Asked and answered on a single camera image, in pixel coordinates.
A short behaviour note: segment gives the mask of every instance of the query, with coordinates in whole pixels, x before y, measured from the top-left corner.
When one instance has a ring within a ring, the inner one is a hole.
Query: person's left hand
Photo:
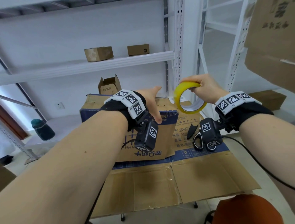
[[[136,90],[136,92],[139,92],[145,98],[146,106],[150,114],[154,117],[155,121],[158,124],[162,123],[162,118],[157,108],[155,98],[161,88],[162,88],[161,86],[155,86],[154,88],[151,88],[151,89]]]

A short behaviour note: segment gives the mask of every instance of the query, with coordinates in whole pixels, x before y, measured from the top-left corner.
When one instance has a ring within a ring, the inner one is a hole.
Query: person
[[[200,83],[192,91],[208,103],[228,94],[208,74],[190,76],[183,81]],[[155,97],[160,89],[137,91],[159,124],[162,120]],[[0,193],[1,223],[83,224],[116,161],[127,129],[128,121],[119,111],[99,111],[82,123]],[[257,114],[240,125],[240,133],[246,147],[264,167],[295,186],[295,126],[273,115]],[[295,192],[273,181],[294,211]],[[213,220],[207,221],[283,223],[280,214],[266,200],[244,194],[221,201]]]

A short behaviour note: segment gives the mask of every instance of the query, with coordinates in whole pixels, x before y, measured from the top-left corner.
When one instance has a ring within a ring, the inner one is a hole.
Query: tile floor
[[[231,137],[242,141],[240,135],[233,134]],[[285,224],[295,223],[295,216],[292,213],[289,205],[285,201],[282,194],[277,187],[270,180],[268,175],[258,166],[258,164],[251,158],[251,156],[236,142],[231,139],[224,139],[224,142],[228,148],[232,151],[235,157],[241,162],[241,164],[248,170],[248,172],[255,178],[260,184],[260,190],[254,190],[254,193],[267,199],[282,215]],[[42,148],[34,150],[37,155],[46,153],[50,148]],[[14,160],[8,164],[6,168],[20,175],[25,169],[34,165],[35,162],[31,162],[28,165],[23,165],[26,161],[26,155],[16,150],[12,154]],[[224,198],[214,198],[198,202],[198,208],[194,209],[193,203],[182,204],[175,207],[159,208],[153,210],[145,210],[132,212],[125,215],[125,223],[204,223],[204,218],[210,210],[215,210],[219,201]],[[103,218],[92,219],[93,224],[103,223],[121,223],[120,215],[108,216]]]

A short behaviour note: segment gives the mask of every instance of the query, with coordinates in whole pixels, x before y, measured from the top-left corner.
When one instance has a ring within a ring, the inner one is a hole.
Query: black wristband
[[[235,127],[235,129],[238,131],[241,124],[249,119],[250,117],[256,115],[256,114],[270,114],[274,115],[273,112],[266,107],[256,103],[243,103],[240,106],[233,108],[228,115],[231,116],[230,123]]]
[[[137,96],[139,96],[143,102],[144,105],[146,105],[146,100],[140,93],[133,91]],[[104,104],[101,108],[101,111],[120,111],[127,119],[128,121],[128,131],[131,131],[134,129],[138,124],[135,120],[132,119],[128,112],[128,108],[121,102],[116,100],[111,100]]]

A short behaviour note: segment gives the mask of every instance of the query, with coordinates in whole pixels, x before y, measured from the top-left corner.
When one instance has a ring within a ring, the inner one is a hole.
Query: hand
[[[197,82],[201,84],[198,88],[192,88],[190,91],[207,103],[215,104],[220,97],[228,94],[209,74],[192,75],[183,78],[180,82]]]
[[[160,115],[160,112],[157,108],[156,104],[156,95],[159,92],[159,90],[162,89],[160,86],[155,86],[151,89],[142,89],[142,90],[136,90],[136,92],[139,92],[146,100],[146,106],[150,112],[150,114],[154,117],[155,121],[158,124],[162,123],[162,117]]]

